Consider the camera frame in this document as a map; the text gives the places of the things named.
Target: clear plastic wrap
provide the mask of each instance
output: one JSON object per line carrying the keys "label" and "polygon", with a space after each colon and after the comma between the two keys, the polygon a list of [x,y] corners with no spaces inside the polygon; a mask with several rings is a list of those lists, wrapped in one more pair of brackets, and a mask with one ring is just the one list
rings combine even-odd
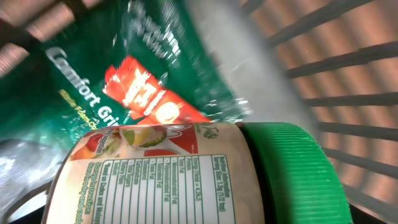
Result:
{"label": "clear plastic wrap", "polygon": [[[88,131],[137,123],[239,121],[248,112],[245,101],[219,77],[183,2],[82,0],[74,6],[43,0],[38,5],[45,10],[25,7],[23,17],[16,15],[15,6],[32,2],[1,5],[1,19],[29,35],[13,41],[18,32],[12,32],[16,35],[6,35],[8,42],[0,49],[0,139],[32,142],[40,149],[28,144],[23,154],[7,151],[1,157],[1,190],[15,186],[10,175],[21,180],[14,195],[0,198],[2,209],[51,179],[54,161]],[[123,63],[130,59],[141,73],[150,74],[153,94],[148,94],[147,81],[133,85],[138,79],[132,68],[124,74],[131,84],[116,87],[124,88],[121,98],[111,93],[112,80],[120,78]],[[123,104],[129,97],[145,104]],[[154,111],[163,111],[162,119]],[[20,156],[34,159],[9,169],[11,158]],[[34,184],[29,182],[33,177]]]}

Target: green plastic cap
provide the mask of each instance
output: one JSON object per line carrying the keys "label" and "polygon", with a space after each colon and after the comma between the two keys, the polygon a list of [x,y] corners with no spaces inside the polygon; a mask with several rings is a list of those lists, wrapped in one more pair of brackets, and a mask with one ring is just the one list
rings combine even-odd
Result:
{"label": "green plastic cap", "polygon": [[289,123],[246,123],[243,129],[269,178],[278,223],[352,223],[343,186],[308,133]]}

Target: green bag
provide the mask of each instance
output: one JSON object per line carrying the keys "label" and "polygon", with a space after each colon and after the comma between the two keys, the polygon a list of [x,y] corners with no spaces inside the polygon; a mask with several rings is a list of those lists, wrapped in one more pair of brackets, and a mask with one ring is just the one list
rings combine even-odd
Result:
{"label": "green bag", "polygon": [[69,151],[96,128],[136,124],[102,92],[109,66],[132,55],[212,120],[242,116],[179,1],[105,1],[36,49],[0,81],[0,138]]}

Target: nutrition facts label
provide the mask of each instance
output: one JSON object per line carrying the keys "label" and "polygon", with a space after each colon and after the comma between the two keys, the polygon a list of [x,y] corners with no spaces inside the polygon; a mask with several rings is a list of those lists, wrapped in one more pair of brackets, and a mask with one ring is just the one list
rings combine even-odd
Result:
{"label": "nutrition facts label", "polygon": [[234,223],[224,155],[108,160],[93,223]]}

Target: red packet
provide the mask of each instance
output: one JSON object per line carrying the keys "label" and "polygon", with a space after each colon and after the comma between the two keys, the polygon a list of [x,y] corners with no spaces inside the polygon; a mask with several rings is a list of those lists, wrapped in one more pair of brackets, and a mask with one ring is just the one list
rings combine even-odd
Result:
{"label": "red packet", "polygon": [[146,116],[140,124],[210,121],[177,94],[163,89],[153,74],[130,56],[117,70],[110,67],[105,80],[105,94],[132,110],[134,119]]}

